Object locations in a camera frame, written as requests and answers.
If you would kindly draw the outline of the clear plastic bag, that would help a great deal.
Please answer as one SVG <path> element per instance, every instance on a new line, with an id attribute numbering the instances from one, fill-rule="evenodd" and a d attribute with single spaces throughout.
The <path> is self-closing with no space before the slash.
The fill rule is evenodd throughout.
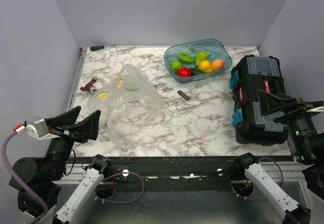
<path id="1" fill-rule="evenodd" d="M 163 98 L 149 82 L 145 72 L 126 64 L 116 78 L 88 100 L 91 112 L 101 111 L 99 125 L 123 152 L 162 112 Z"/>

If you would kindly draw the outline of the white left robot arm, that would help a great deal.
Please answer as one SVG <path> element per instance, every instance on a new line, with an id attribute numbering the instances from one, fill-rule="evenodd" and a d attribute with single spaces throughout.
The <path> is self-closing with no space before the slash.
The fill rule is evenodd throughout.
<path id="1" fill-rule="evenodd" d="M 13 166 L 8 166 L 9 185 L 18 190 L 18 208 L 26 223 L 75 223 L 97 185 L 113 175 L 108 158 L 102 155 L 92 157 L 79 185 L 67 202 L 55 211 L 61 191 L 55 182 L 66 174 L 74 143 L 96 140 L 99 134 L 100 110 L 77 122 L 80 111 L 81 107 L 77 106 L 53 118 L 33 117 L 18 125 L 8 138 L 25 132 L 34 139 L 51 141 L 44 157 L 21 158 Z"/>

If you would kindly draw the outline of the light green fake pear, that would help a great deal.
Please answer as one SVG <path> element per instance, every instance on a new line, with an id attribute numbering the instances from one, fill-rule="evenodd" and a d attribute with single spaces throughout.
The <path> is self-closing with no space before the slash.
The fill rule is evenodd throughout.
<path id="1" fill-rule="evenodd" d="M 203 61 L 208 59 L 208 55 L 205 51 L 198 51 L 196 54 L 196 66 L 199 66 Z"/>

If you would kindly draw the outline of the red fake fruit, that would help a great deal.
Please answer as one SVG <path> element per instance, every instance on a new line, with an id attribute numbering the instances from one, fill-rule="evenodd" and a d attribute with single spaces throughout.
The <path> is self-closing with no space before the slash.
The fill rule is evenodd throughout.
<path id="1" fill-rule="evenodd" d="M 191 71 L 187 67 L 183 67 L 177 71 L 177 76 L 180 76 L 183 78 L 190 77 L 191 75 L 192 75 Z"/>

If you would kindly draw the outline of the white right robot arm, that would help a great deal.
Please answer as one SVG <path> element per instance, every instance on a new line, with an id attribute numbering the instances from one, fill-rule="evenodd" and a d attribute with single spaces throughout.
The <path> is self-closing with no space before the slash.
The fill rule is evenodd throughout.
<path id="1" fill-rule="evenodd" d="M 323 113 L 323 101 L 306 102 L 284 93 L 258 89 L 262 116 L 288 129 L 291 161 L 245 153 L 233 160 L 231 190 L 249 207 L 272 206 L 278 223 L 323 223 L 323 133 L 312 117 Z"/>

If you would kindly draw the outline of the green fake starfruit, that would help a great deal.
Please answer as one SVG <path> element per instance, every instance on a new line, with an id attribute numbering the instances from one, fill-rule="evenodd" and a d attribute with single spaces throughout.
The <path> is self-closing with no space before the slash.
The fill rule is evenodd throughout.
<path id="1" fill-rule="evenodd" d="M 178 55 L 178 60 L 181 63 L 185 63 L 185 64 L 192 64 L 195 61 L 195 59 L 190 54 L 187 53 L 180 53 Z"/>

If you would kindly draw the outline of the yellow fake fruit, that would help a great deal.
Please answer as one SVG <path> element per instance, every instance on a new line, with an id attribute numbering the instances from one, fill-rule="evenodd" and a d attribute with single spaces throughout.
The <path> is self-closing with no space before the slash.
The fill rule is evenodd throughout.
<path id="1" fill-rule="evenodd" d="M 208 60 L 202 61 L 199 64 L 198 68 L 204 73 L 209 73 L 209 72 L 213 71 L 212 68 L 211 68 L 211 63 Z"/>

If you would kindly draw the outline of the green fake fruit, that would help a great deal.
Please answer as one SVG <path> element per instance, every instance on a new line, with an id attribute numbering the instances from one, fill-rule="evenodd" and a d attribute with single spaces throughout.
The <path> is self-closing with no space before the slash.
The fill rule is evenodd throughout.
<path id="1" fill-rule="evenodd" d="M 182 68 L 182 64 L 181 64 L 180 61 L 178 61 L 178 60 L 174 60 L 174 61 L 172 61 L 170 67 L 171 67 L 171 69 L 172 69 L 172 71 L 173 71 L 174 73 L 177 73 L 178 70 L 180 70 L 180 69 Z"/>

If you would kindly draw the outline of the dark green fake avocado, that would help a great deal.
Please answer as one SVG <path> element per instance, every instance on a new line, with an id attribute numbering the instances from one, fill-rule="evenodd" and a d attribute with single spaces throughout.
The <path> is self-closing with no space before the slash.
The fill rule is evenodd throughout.
<path id="1" fill-rule="evenodd" d="M 202 74 L 202 73 L 203 73 L 203 72 L 202 72 L 200 69 L 198 69 L 198 68 L 190 68 L 189 70 L 190 70 L 192 76 L 196 76 L 196 75 L 199 75 L 199 74 Z"/>

